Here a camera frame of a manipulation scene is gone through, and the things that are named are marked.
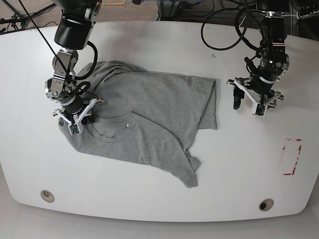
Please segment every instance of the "gray floor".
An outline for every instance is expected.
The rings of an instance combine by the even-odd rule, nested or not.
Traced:
[[[7,0],[14,6],[20,14],[25,14],[17,0]],[[122,2],[123,0],[104,0],[108,2]],[[26,9],[31,13],[52,4],[50,0],[22,0]],[[12,16],[12,11],[0,1],[0,18],[9,19]],[[50,12],[47,12],[34,20],[38,26],[44,26],[48,22],[56,22],[59,24],[61,17],[61,9],[55,7]],[[156,1],[145,0],[141,5],[134,5],[132,0],[127,0],[122,5],[103,5],[98,21],[133,21],[133,20],[156,20],[158,17],[158,7]]]

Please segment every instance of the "white tabletop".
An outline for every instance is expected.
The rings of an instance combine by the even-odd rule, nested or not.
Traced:
[[[319,43],[288,36],[290,68],[274,86],[285,100],[261,118],[250,113],[248,99],[234,111],[232,87],[226,85],[227,79],[248,76],[244,57],[254,52],[243,43],[226,52],[212,51],[201,42],[200,27],[107,22],[98,23],[90,38],[99,61],[122,60],[150,71],[218,79],[219,130],[197,134],[190,151],[202,165],[197,171],[199,186],[192,189],[150,166],[76,152],[52,117],[59,105],[44,93],[44,82],[53,74],[49,48],[36,30],[0,36],[0,162],[13,198],[68,213],[163,222],[244,220],[302,211],[319,173]],[[230,26],[205,28],[207,41],[216,47],[237,38]],[[51,27],[43,33],[58,51],[55,31]],[[258,31],[248,30],[246,37],[258,45]],[[92,60],[89,47],[79,51],[76,69]],[[290,176],[283,175],[292,170],[285,163],[290,155],[281,157],[286,138],[303,140]],[[54,194],[54,203],[42,200],[42,190]],[[267,198],[275,204],[261,212],[259,204]]]

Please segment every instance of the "t-shirt sleeve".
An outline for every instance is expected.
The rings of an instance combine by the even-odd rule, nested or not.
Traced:
[[[210,98],[208,100],[207,106],[204,113],[200,119],[198,129],[217,129],[217,119],[216,119],[216,81],[214,80],[213,88],[211,91]]]
[[[162,151],[162,170],[179,178],[187,188],[197,187],[197,176],[176,139],[168,141]]]

